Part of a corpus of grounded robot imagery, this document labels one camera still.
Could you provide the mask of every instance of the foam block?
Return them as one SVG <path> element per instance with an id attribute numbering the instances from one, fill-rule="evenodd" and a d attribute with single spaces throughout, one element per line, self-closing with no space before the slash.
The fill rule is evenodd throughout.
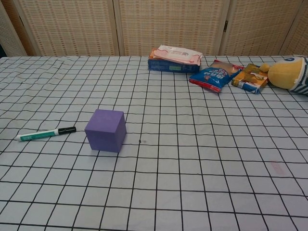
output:
<path id="1" fill-rule="evenodd" d="M 124 113 L 96 109 L 85 132 L 91 149 L 118 153 L 126 135 Z"/>

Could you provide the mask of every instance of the marker cap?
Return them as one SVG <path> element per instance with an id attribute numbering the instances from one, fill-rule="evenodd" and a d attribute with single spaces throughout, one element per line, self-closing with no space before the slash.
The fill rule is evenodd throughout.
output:
<path id="1" fill-rule="evenodd" d="M 76 127 L 59 128 L 58 132 L 59 132 L 59 135 L 76 132 Z"/>

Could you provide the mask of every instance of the blue snack bag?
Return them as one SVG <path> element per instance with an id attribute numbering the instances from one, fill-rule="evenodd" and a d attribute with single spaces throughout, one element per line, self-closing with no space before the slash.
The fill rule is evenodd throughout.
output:
<path id="1" fill-rule="evenodd" d="M 220 92 L 222 87 L 229 83 L 244 67 L 214 60 L 206 69 L 189 78 L 191 83 Z"/>

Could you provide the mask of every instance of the stuffed toy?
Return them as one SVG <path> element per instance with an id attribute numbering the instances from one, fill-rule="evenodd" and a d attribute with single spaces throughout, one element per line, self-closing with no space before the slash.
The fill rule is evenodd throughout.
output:
<path id="1" fill-rule="evenodd" d="M 263 64 L 260 70 L 268 72 L 269 81 L 276 87 L 308 94 L 308 57 L 288 58 L 271 67 Z"/>

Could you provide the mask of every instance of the wicker screen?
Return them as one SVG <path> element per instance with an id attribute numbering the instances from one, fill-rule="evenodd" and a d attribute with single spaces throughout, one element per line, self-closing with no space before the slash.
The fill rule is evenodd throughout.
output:
<path id="1" fill-rule="evenodd" d="M 119 0 L 119 43 L 125 55 L 148 55 L 161 44 L 217 54 L 228 6 L 228 0 Z"/>
<path id="2" fill-rule="evenodd" d="M 0 44 L 7 56 L 25 56 L 26 51 L 0 2 Z"/>
<path id="3" fill-rule="evenodd" d="M 118 54 L 112 1 L 19 0 L 19 4 L 42 55 Z"/>
<path id="4" fill-rule="evenodd" d="M 8 14 L 11 23 L 13 24 L 15 31 L 27 53 L 27 55 L 36 55 L 34 48 L 31 44 L 30 38 L 26 32 L 26 29 L 19 18 L 19 14 L 15 8 L 13 0 L 1 0 L 6 13 Z"/>
<path id="5" fill-rule="evenodd" d="M 222 55 L 277 55 L 302 0 L 236 0 Z"/>
<path id="6" fill-rule="evenodd" d="M 288 34 L 281 54 L 301 54 L 308 56 L 308 0 L 305 0 L 297 20 Z"/>

